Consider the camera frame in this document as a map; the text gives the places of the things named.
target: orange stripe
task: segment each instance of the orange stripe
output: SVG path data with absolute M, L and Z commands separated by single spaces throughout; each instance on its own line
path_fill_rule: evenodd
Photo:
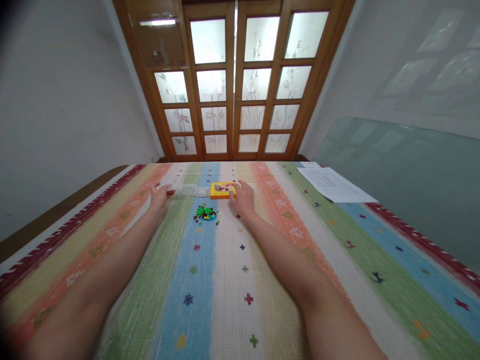
M 259 187 L 259 193 L 263 197 L 264 203 L 267 204 L 266 208 L 271 224 L 306 253 L 320 269 L 325 271 L 335 287 L 350 300 L 334 269 L 315 244 L 304 222 L 269 167 L 261 162 L 252 162 L 250 166 L 256 185 Z
M 77 278 L 98 258 L 100 253 L 115 244 L 147 200 L 150 185 L 157 184 L 171 165 L 171 163 L 158 165 L 158 168 L 145 179 L 110 221 L 96 233 L 88 246 L 76 256 L 63 275 L 59 276 L 38 301 L 25 312 L 21 320 L 9 329 L 8 332 L 15 347 L 21 347 L 32 337 L 40 323 L 57 306 Z

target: yellow box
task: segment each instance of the yellow box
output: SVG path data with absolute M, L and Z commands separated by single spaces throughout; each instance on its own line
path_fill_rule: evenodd
M 210 199 L 229 199 L 229 191 L 237 197 L 233 183 L 231 182 L 212 182 L 210 185 Z

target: table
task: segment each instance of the table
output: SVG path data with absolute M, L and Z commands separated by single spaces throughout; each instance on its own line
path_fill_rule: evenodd
M 480 278 L 380 204 L 335 204 L 294 162 L 132 165 L 2 264 L 7 330 L 27 341 L 149 206 L 150 184 L 245 180 L 255 210 L 323 269 L 390 359 L 477 359 Z M 194 219 L 198 206 L 217 212 Z M 345 346 L 351 339 L 345 338 Z M 295 303 L 228 200 L 175 196 L 112 307 L 97 359 L 300 359 Z

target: pile of toy pieces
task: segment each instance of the pile of toy pieces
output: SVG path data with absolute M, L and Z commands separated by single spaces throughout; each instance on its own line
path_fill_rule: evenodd
M 204 220 L 204 221 L 213 221 L 217 218 L 217 212 L 214 211 L 213 207 L 204 207 L 199 205 L 198 209 L 195 212 L 195 216 L 193 219 L 195 220 L 196 223 L 199 222 L 199 220 Z

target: hand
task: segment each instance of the hand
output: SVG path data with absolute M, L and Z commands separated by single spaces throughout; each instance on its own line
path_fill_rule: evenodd
M 255 215 L 254 190 L 245 181 L 239 180 L 240 185 L 234 183 L 233 187 L 236 191 L 236 198 L 233 191 L 229 192 L 230 203 L 233 209 L 242 218 Z
M 175 190 L 169 190 L 170 185 L 164 185 L 157 189 L 158 185 L 159 184 L 150 186 L 150 209 L 158 213 L 158 217 L 161 218 L 165 215 L 165 212 L 167 211 L 167 204 L 169 199 L 175 194 Z

